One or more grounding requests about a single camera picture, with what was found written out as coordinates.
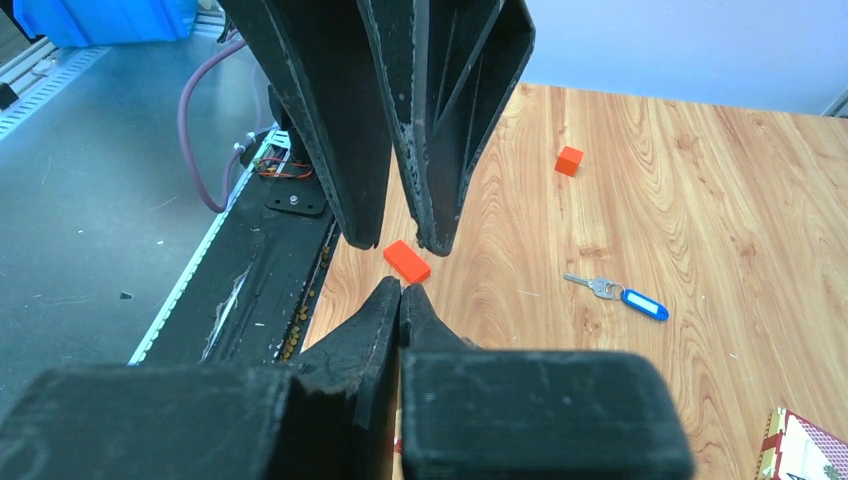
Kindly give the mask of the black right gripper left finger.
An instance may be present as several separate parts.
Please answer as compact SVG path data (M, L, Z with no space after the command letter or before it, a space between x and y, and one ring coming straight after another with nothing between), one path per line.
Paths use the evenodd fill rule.
M5 479L381 479L397 313L382 279L287 363L42 373L1 426Z

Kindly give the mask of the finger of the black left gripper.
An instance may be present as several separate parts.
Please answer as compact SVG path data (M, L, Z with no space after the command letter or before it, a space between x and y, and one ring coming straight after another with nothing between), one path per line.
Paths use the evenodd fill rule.
M534 49L522 0L361 1L417 243L451 253L470 181Z
M354 1L222 2L307 150L346 241L380 241L392 140Z

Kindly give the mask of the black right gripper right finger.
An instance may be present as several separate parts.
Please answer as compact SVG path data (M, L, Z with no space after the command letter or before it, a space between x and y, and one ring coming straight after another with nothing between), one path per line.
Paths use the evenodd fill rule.
M467 344L419 285L402 294L401 462L408 479L690 479L665 380L625 351Z

